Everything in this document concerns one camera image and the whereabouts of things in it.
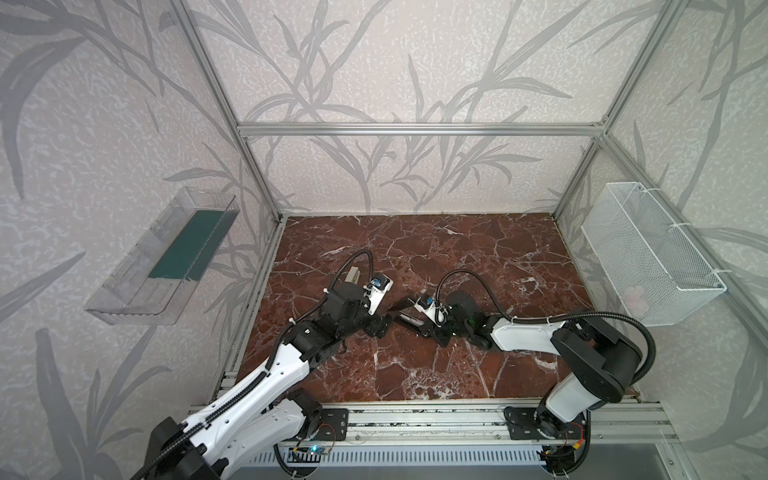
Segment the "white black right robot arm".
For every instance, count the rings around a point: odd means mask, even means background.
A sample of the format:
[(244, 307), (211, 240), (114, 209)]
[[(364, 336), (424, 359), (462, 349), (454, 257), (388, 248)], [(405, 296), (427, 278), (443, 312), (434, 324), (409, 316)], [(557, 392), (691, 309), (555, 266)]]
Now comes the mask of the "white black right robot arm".
[[(462, 274), (479, 281), (495, 308), (493, 313), (485, 313), (463, 291), (441, 297), (450, 277)], [(445, 274), (435, 293), (422, 295), (414, 307), (429, 319), (425, 333), (443, 343), (461, 337), (479, 349), (559, 356), (569, 374), (545, 394), (535, 413), (536, 427), (550, 435), (592, 409), (620, 402), (626, 390), (649, 373), (657, 355), (650, 330), (633, 317), (592, 310), (542, 317), (512, 315), (489, 283), (468, 269)]]

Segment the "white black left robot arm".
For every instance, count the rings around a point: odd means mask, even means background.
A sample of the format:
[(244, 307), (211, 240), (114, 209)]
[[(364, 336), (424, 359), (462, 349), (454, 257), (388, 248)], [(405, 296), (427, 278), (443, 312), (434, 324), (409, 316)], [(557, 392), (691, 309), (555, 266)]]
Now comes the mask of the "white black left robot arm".
[(267, 359), (223, 396), (177, 423), (166, 418), (150, 435), (137, 479), (227, 479), (250, 456), (319, 427), (321, 405), (296, 384), (332, 358), (347, 338), (382, 337), (377, 314), (392, 287), (374, 271), (368, 249), (354, 252), (334, 274), (321, 299), (291, 319)]

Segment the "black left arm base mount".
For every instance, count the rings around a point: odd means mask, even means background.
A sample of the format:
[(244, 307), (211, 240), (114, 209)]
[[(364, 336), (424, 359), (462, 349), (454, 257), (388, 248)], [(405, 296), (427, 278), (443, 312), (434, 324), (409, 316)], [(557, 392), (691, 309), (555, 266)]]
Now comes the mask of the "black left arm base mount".
[(339, 442), (346, 439), (350, 411), (345, 408), (321, 408), (311, 413), (291, 440)]

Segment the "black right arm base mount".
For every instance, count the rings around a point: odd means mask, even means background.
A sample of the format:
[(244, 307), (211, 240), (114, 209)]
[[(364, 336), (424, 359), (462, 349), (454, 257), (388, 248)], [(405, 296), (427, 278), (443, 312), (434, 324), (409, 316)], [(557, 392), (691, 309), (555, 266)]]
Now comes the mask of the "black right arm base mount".
[(544, 407), (507, 406), (503, 417), (512, 440), (575, 442), (584, 437), (584, 428), (588, 425), (584, 412), (565, 422)]

